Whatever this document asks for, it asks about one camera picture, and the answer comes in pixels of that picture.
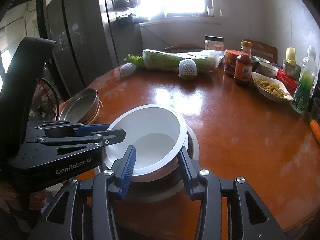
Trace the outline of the round metal pan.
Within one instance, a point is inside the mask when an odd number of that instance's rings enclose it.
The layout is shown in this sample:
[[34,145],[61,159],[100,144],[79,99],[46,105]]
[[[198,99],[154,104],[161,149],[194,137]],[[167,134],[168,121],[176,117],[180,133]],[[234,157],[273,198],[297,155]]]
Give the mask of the round metal pan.
[[86,88],[64,105],[59,120],[84,124],[95,115],[99,104],[98,91],[95,88]]

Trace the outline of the white dish of food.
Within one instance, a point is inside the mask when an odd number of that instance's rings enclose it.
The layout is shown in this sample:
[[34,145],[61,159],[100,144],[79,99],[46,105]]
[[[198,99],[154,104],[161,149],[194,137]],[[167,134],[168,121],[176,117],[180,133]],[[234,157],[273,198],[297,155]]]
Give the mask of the white dish of food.
[[293,97],[284,84],[277,80],[256,72],[251,72],[252,80],[259,92],[272,101],[293,101]]

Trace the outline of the dark refrigerator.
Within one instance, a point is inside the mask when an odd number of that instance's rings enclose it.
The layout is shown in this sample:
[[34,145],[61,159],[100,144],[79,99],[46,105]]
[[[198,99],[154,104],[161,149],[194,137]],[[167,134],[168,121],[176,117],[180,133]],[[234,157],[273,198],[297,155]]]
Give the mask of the dark refrigerator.
[[63,99],[143,50],[139,0],[38,0],[40,35],[54,40],[49,71]]

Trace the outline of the glass cup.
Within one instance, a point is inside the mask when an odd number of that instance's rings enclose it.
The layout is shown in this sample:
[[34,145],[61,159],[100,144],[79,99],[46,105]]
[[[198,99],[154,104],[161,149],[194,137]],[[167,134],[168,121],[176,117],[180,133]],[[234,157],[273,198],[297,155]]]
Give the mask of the glass cup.
[[319,123],[320,121],[320,100],[319,98],[313,99],[313,104],[309,114],[309,121],[315,120]]

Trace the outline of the green liquid plastic bottle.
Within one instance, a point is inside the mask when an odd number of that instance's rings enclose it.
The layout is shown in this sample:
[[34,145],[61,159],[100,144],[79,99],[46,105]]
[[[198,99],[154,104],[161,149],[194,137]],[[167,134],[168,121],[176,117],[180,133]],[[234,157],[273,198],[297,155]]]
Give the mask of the green liquid plastic bottle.
[[299,114],[306,111],[313,83],[318,72],[315,48],[309,46],[303,59],[298,86],[293,95],[291,107]]

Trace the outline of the red packet box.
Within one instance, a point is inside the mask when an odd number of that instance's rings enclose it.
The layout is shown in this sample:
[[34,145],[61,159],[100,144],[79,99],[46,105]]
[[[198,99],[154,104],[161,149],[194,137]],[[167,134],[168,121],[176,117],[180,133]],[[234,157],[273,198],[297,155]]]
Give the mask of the red packet box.
[[293,95],[295,93],[295,91],[297,89],[297,86],[298,86],[298,83],[295,80],[293,80],[290,77],[288,77],[283,69],[277,71],[276,79],[281,81],[284,84],[284,86],[286,87],[287,91],[291,95]]

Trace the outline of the brown sauce bottle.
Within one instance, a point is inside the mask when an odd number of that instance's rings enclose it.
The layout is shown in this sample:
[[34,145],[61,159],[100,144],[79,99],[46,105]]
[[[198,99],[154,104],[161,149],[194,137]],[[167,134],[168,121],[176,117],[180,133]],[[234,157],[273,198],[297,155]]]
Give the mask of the brown sauce bottle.
[[236,58],[234,81],[237,85],[246,87],[249,85],[253,62],[251,60],[251,42],[242,40],[241,53]]

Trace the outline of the clear jar black lid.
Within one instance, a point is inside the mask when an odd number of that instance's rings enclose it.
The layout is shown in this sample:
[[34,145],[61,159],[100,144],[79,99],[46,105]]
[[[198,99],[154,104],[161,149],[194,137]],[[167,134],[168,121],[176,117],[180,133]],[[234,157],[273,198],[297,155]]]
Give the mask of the clear jar black lid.
[[204,41],[205,50],[224,50],[224,38],[218,36],[205,36]]

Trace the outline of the foam-netted fruit left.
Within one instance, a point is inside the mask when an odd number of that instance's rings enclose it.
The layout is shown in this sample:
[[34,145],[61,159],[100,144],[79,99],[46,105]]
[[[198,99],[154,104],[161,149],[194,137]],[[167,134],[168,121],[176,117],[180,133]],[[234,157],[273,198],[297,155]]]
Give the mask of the foam-netted fruit left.
[[120,67],[120,76],[127,77],[132,75],[137,69],[137,66],[133,63],[125,63]]

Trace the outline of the orange carrot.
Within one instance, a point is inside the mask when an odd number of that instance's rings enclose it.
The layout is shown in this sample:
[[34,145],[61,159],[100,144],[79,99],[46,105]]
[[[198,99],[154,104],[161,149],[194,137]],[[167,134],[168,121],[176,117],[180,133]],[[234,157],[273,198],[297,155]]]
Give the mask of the orange carrot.
[[320,126],[318,122],[314,119],[310,121],[310,128],[312,130],[313,135],[315,136],[317,142],[320,144]]

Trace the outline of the wooden chair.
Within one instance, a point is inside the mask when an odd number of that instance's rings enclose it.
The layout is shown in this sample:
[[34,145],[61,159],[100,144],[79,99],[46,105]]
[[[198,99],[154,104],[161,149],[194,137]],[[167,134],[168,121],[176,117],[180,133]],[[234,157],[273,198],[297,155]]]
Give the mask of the wooden chair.
[[246,38],[245,41],[251,42],[253,56],[261,57],[270,61],[271,63],[278,63],[278,50],[276,47],[248,38]]

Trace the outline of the white ceramic bowl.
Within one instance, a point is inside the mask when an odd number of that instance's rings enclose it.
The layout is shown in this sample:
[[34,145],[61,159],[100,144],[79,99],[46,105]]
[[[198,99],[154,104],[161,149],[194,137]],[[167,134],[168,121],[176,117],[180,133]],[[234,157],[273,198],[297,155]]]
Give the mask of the white ceramic bowl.
[[259,62],[256,72],[263,76],[275,79],[278,72],[278,68],[266,62]]

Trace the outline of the red instant noodle bowl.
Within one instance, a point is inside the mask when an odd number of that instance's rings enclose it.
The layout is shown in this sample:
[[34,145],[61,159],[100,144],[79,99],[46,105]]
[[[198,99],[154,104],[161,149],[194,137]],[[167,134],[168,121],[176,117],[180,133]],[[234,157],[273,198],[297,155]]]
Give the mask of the red instant noodle bowl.
[[126,136],[123,142],[105,146],[104,164],[111,168],[124,156],[129,145],[134,146],[134,182],[154,181],[170,174],[177,167],[176,155],[189,144],[187,124],[182,114],[157,104],[127,111],[108,129],[123,129]]

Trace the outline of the foam-netted fruit right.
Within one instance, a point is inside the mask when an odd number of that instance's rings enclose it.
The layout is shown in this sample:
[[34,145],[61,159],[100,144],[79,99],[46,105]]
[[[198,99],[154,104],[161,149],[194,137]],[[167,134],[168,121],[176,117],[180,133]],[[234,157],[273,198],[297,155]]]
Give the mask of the foam-netted fruit right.
[[183,59],[178,65],[178,76],[184,80],[192,80],[197,77],[197,66],[192,59]]

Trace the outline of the red chili sauce jar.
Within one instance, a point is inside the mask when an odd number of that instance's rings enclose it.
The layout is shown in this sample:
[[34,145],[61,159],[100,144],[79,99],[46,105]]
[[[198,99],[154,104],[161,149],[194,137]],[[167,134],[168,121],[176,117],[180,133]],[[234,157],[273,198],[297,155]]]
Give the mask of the red chili sauce jar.
[[229,77],[234,77],[236,59],[239,55],[241,55],[241,52],[238,50],[226,50],[225,56],[223,57],[224,74]]

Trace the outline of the foam-netted fruit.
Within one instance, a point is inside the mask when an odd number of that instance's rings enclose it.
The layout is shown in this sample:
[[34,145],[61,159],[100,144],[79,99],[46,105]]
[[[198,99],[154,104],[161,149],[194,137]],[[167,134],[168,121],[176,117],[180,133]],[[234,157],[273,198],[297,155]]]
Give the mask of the foam-netted fruit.
[[137,66],[133,63],[125,63],[120,67],[120,76],[127,77],[132,75],[137,69]]
[[184,80],[192,80],[197,77],[197,66],[192,59],[183,59],[178,65],[178,76]]

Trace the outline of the green lettuce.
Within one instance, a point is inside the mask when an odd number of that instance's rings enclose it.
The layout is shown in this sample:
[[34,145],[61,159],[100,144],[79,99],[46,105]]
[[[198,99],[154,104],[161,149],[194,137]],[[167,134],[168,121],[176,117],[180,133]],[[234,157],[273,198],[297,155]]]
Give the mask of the green lettuce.
[[137,68],[144,67],[144,59],[141,55],[129,54],[125,59],[123,59],[123,63],[132,63]]

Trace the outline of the wrapped napa cabbage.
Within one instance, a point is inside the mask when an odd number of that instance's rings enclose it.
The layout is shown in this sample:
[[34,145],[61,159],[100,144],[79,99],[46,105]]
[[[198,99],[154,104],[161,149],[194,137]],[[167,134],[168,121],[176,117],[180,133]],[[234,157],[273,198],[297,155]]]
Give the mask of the wrapped napa cabbage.
[[142,57],[144,67],[148,70],[162,70],[178,72],[178,65],[182,60],[192,59],[199,73],[211,73],[218,67],[225,56],[225,50],[202,50],[186,53],[166,53],[163,51],[145,49]]

